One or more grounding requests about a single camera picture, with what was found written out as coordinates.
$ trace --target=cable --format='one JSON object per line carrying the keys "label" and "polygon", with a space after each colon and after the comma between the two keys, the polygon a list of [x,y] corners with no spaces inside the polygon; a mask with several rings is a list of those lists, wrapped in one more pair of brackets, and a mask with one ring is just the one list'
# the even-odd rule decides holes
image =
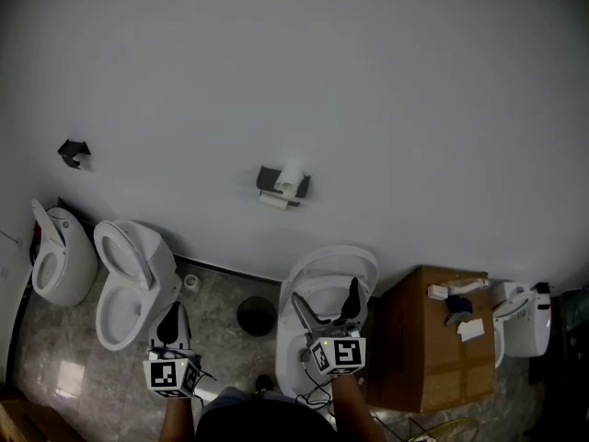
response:
{"label": "cable", "polygon": [[204,400],[196,393],[192,393],[192,396],[201,400],[201,407],[204,409]]}
{"label": "cable", "polygon": [[398,440],[403,440],[401,437],[398,436],[398,434],[391,429],[388,425],[386,425],[385,423],[383,423],[380,419],[378,419],[378,417],[376,417],[375,415],[372,415],[372,417],[374,419],[376,419],[383,427],[385,427],[385,429],[390,432],[393,436],[395,436]]}
{"label": "cable", "polygon": [[215,378],[213,375],[211,375],[210,373],[205,372],[204,370],[201,369],[201,373],[208,378],[212,378],[214,381],[217,380],[217,378]]}
{"label": "cable", "polygon": [[334,420],[334,421],[337,421],[337,419],[335,418],[335,414],[334,414],[334,413],[332,413],[332,412],[329,410],[329,406],[328,406],[328,414],[329,414],[329,415],[330,415],[330,416],[333,418],[333,420]]}
{"label": "cable", "polygon": [[[331,404],[331,395],[329,394],[329,392],[328,392],[328,391],[325,391],[325,390],[323,389],[323,387],[326,387],[326,386],[328,386],[328,385],[329,385],[329,384],[330,384],[330,383],[333,381],[333,379],[334,379],[335,377],[334,377],[334,378],[332,378],[332,379],[331,379],[331,380],[329,380],[329,381],[326,381],[325,383],[319,384],[319,383],[317,383],[317,382],[316,382],[316,381],[313,379],[313,377],[311,377],[311,376],[309,375],[309,372],[306,370],[306,367],[305,367],[305,366],[303,366],[303,369],[305,370],[305,374],[306,374],[306,376],[307,376],[307,377],[308,377],[308,378],[309,378],[309,379],[310,379],[310,380],[311,380],[311,381],[312,381],[312,382],[315,384],[315,388],[313,388],[313,389],[312,389],[311,391],[309,391],[308,393],[303,393],[303,394],[299,394],[299,395],[297,395],[297,396],[296,396],[296,398],[294,399],[294,400],[296,401],[296,403],[297,403],[297,404],[301,404],[301,402],[300,402],[298,399],[299,399],[299,398],[302,398],[302,399],[303,399],[303,401],[305,402],[305,404],[306,404],[306,405],[307,405],[309,408],[311,408],[312,410],[314,410],[314,411],[319,411],[319,410],[321,410],[321,409],[325,408],[326,406],[329,406],[329,405]],[[328,396],[328,398],[327,398],[326,400],[316,400],[316,401],[310,401],[310,400],[309,400],[309,397],[310,397],[310,396],[311,396],[311,395],[312,395],[312,394],[313,394],[315,391],[317,391],[317,390],[321,390],[321,391],[323,391],[323,392],[324,392],[324,393],[325,393],[325,394]]]}

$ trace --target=white toilet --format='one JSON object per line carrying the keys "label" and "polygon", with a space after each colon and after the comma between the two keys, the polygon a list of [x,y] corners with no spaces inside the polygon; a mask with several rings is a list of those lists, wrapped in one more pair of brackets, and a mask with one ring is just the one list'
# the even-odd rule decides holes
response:
{"label": "white toilet", "polygon": [[149,227],[103,221],[94,229],[94,242],[110,272],[98,302],[98,339],[118,351],[146,339],[152,319],[176,301],[181,280],[172,251]]}
{"label": "white toilet", "polygon": [[505,355],[536,357],[550,338],[550,294],[529,284],[504,282],[491,289],[495,332],[495,368]]}
{"label": "white toilet", "polygon": [[39,255],[32,273],[35,291],[59,306],[78,305],[94,283],[98,259],[80,222],[63,208],[32,201],[41,229]]}
{"label": "white toilet", "polygon": [[[295,312],[291,296],[297,292],[321,320],[335,320],[350,294],[352,278],[358,278],[367,297],[378,281],[375,257],[368,251],[352,246],[334,246],[311,252],[301,259],[282,283],[276,336],[276,378],[286,396],[296,398],[308,394],[316,384],[306,375],[301,353],[306,349],[305,328]],[[330,375],[319,375],[316,366],[307,370],[318,383],[327,382]],[[331,392],[330,385],[323,387]],[[326,395],[316,390],[310,401],[320,401]]]}

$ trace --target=toilet paper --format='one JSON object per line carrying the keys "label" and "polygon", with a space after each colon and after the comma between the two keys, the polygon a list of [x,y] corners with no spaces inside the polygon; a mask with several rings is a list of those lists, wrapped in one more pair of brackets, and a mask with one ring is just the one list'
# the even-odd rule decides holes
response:
{"label": "toilet paper", "polygon": [[198,276],[189,273],[184,277],[184,288],[191,293],[196,293],[201,288],[201,280]]}
{"label": "toilet paper", "polygon": [[273,208],[278,208],[279,210],[285,210],[286,206],[288,206],[288,200],[284,200],[283,198],[267,192],[260,193],[260,203],[267,204]]}
{"label": "toilet paper", "polygon": [[274,189],[282,192],[283,198],[293,199],[304,177],[303,171],[295,162],[287,162],[278,180],[274,183]]}

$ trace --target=brown cardboard box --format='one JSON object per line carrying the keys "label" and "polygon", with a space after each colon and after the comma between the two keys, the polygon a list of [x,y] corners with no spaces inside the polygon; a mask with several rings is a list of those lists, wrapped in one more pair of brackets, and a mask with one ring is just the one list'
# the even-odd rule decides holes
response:
{"label": "brown cardboard box", "polygon": [[471,319],[485,333],[463,343],[457,325],[445,326],[445,301],[427,297],[429,285],[486,273],[421,266],[376,304],[367,401],[411,413],[439,411],[480,400],[494,392],[495,343],[488,290],[467,296]]}

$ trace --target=floor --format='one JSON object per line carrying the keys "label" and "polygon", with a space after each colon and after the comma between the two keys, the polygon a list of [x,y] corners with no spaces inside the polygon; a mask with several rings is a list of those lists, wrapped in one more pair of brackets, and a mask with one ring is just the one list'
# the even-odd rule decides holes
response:
{"label": "floor", "polygon": [[[254,338],[236,319],[237,306],[252,296],[277,304],[279,287],[184,262],[178,273],[202,280],[196,293],[182,290],[192,330],[192,348],[203,355],[202,369],[212,373],[199,383],[207,393],[226,386],[253,391],[260,374],[273,375],[275,332]],[[88,297],[75,308],[59,308],[32,293],[18,336],[15,384],[34,402],[53,407],[88,442],[157,441],[165,401],[144,382],[144,344],[112,353],[96,336],[95,313],[107,277],[101,268]],[[542,385],[527,384],[527,361],[505,358],[497,375],[496,394],[487,400],[434,414],[412,417],[430,428],[458,417],[480,422],[478,440],[521,440],[539,418]],[[201,405],[193,400],[195,424]],[[378,411],[398,435],[410,434],[410,414]],[[387,440],[397,440],[387,431]]]}

